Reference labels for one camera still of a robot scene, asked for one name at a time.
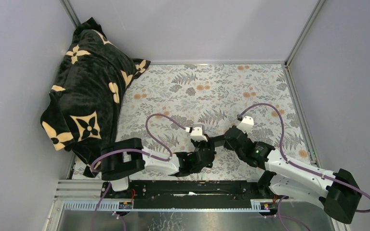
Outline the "black paper box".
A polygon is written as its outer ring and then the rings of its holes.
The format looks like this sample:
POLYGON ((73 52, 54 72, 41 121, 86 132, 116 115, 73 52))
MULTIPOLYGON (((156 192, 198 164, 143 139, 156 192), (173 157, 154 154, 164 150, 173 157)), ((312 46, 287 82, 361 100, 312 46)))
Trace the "black paper box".
POLYGON ((225 145, 224 135, 208 138, 207 147, 211 150, 214 150, 217 147, 224 147, 224 145, 225 145))

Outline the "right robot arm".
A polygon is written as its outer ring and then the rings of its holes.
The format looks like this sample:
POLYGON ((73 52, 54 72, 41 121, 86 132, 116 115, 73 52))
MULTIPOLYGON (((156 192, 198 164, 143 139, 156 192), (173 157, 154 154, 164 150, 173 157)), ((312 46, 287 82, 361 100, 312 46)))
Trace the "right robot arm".
POLYGON ((334 172, 284 159, 280 150, 261 141, 252 142, 235 126, 224 134, 224 141, 224 147, 235 151, 240 160, 264 170, 257 182, 261 197, 298 199, 323 209, 341 223, 352 222, 361 193, 357 192, 359 186, 349 171, 341 168, 334 172))

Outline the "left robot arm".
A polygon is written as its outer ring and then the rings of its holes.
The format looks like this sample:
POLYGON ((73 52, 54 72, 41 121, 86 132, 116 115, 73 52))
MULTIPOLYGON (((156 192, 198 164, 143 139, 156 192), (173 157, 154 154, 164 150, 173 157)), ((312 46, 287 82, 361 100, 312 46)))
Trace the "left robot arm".
POLYGON ((191 141, 192 152, 176 152, 165 161, 162 153, 142 145, 140 138, 131 138, 101 149, 101 179, 111 182, 112 192, 119 198, 130 193, 129 176, 148 169, 168 176, 186 177, 211 168, 216 151, 211 141, 191 141))

